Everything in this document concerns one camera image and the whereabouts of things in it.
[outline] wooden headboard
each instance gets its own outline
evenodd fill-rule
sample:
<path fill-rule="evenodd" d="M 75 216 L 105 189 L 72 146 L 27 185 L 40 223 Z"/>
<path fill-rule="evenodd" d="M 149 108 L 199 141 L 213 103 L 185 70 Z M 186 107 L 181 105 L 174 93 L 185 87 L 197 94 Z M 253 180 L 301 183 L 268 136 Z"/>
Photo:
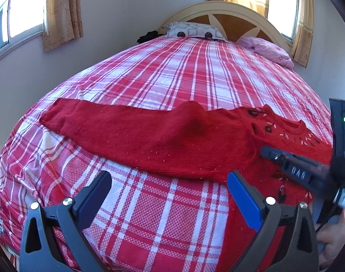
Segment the wooden headboard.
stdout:
<path fill-rule="evenodd" d="M 221 1 L 207 1 L 189 6 L 170 17 L 159 29 L 170 22 L 188 21 L 215 26 L 229 40 L 254 36 L 268 40 L 288 52 L 288 45 L 280 32 L 263 16 L 247 7 Z"/>

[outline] red sweater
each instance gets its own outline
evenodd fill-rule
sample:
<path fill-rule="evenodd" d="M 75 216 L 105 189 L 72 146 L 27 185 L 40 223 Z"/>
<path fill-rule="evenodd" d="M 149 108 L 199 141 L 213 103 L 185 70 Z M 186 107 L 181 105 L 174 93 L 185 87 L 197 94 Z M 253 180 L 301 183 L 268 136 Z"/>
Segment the red sweater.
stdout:
<path fill-rule="evenodd" d="M 157 111 L 58 99 L 40 122 L 93 154 L 148 172 L 225 184 L 227 174 L 238 170 L 264 197 L 278 198 L 283 174 L 260 157 L 263 145 L 326 164 L 332 153 L 303 121 L 282 118 L 268 105 L 204 111 L 196 102 L 186 102 L 172 111 Z M 287 181 L 284 186 L 284 203 L 306 200 L 307 191 L 299 185 Z M 254 230 L 241 232 L 245 226 L 230 196 L 217 271 L 227 271 L 249 244 Z M 270 264 L 278 242 L 277 237 L 261 268 Z"/>

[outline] window pane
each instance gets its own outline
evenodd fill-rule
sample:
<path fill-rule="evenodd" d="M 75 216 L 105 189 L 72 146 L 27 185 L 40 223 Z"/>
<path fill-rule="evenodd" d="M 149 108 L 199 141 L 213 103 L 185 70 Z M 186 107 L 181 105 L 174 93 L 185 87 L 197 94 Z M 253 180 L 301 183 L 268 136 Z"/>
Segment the window pane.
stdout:
<path fill-rule="evenodd" d="M 269 0 L 268 20 L 275 28 L 292 39 L 297 0 Z"/>
<path fill-rule="evenodd" d="M 43 23 L 44 0 L 11 0 L 10 36 L 14 37 Z"/>
<path fill-rule="evenodd" d="M 2 8 L 2 41 L 3 42 L 8 42 L 9 37 L 7 35 L 7 5 L 8 5 L 7 0 Z"/>

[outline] bed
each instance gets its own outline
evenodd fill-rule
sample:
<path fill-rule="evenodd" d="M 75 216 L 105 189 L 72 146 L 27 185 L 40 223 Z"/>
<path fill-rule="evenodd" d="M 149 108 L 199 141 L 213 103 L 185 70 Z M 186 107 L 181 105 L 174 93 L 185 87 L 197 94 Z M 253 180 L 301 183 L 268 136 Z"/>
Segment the bed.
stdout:
<path fill-rule="evenodd" d="M 236 4 L 204 2 L 163 25 L 174 21 L 214 25 L 230 42 L 158 37 L 81 71 L 18 121 L 0 156 L 0 243 L 13 259 L 30 204 L 58 204 L 101 170 L 111 173 L 112 188 L 84 235 L 109 269 L 214 271 L 220 255 L 225 186 L 154 175 L 90 154 L 39 123 L 57 98 L 163 110 L 189 100 L 207 110 L 268 104 L 332 142 L 330 112 L 300 76 L 235 43 L 249 35 L 288 50 L 265 18 Z M 58 230 L 56 236 L 67 263 L 77 268 Z"/>

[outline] window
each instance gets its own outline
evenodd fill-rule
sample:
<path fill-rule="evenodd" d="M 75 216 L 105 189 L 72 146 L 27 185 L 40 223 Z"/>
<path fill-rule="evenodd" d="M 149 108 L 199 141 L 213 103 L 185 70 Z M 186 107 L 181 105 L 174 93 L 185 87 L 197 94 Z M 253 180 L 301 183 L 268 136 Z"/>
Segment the window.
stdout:
<path fill-rule="evenodd" d="M 0 53 L 41 33 L 45 0 L 7 0 L 0 8 Z"/>
<path fill-rule="evenodd" d="M 269 0 L 268 20 L 290 43 L 296 33 L 298 9 L 299 0 Z"/>

